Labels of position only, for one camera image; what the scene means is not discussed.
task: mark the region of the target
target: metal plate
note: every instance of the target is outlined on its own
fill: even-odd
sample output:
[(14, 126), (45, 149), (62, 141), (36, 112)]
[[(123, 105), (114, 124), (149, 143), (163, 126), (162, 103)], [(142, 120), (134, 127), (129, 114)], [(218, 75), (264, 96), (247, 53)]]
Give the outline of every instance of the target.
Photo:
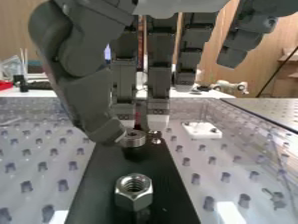
[[(237, 224), (295, 224), (298, 136), (219, 100), (174, 99), (170, 113), (170, 129), (162, 133), (165, 141), (155, 136), (162, 144), (150, 147), (162, 151), (166, 142), (201, 222), (233, 223), (229, 217), (238, 217)], [(185, 121), (210, 122), (222, 131), (222, 139), (191, 140), (181, 124)], [(60, 214), (65, 218), (93, 147), (81, 131), (72, 127), (56, 98), (0, 98), (0, 221), (5, 224), (52, 224)], [(50, 155), (52, 148), (57, 148), (58, 155), (54, 150)], [(99, 146), (97, 149), (94, 161), (106, 156)], [(119, 151), (114, 148), (109, 153), (115, 152)], [(70, 165), (72, 161), (77, 162), (77, 169), (73, 163)], [(117, 167), (129, 173), (134, 171), (131, 166), (119, 166), (110, 161), (113, 159), (103, 161), (99, 171), (106, 174), (106, 180), (113, 177), (106, 169)], [(169, 167), (158, 169), (155, 175), (162, 176), (165, 169)], [(113, 180), (107, 184), (111, 191)], [(161, 186), (173, 191), (181, 182)], [(94, 198), (106, 199), (97, 189), (89, 193)], [(250, 201), (239, 201), (243, 194)], [(77, 205), (80, 200), (73, 204), (72, 214), (76, 214)], [(191, 208), (185, 202), (174, 205)], [(99, 205), (90, 206), (89, 201), (80, 206), (89, 206), (92, 214), (105, 212)], [(193, 223), (185, 221), (187, 217), (182, 218), (181, 223)]]
[(223, 99), (298, 133), (298, 99)]
[[(298, 136), (218, 100), (183, 99), (171, 109), (162, 136), (201, 222), (296, 223)], [(222, 139), (191, 139), (181, 122), (202, 117)]]
[(0, 98), (0, 223), (66, 214), (93, 147), (57, 98)]

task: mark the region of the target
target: hex nut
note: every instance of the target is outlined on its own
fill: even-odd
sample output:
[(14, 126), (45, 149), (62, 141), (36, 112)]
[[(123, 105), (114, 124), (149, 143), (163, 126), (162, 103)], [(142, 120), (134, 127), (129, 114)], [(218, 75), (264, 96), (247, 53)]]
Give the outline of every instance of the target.
[(133, 173), (121, 177), (115, 182), (114, 202), (118, 207), (127, 211), (139, 211), (146, 208), (153, 201), (151, 179)]

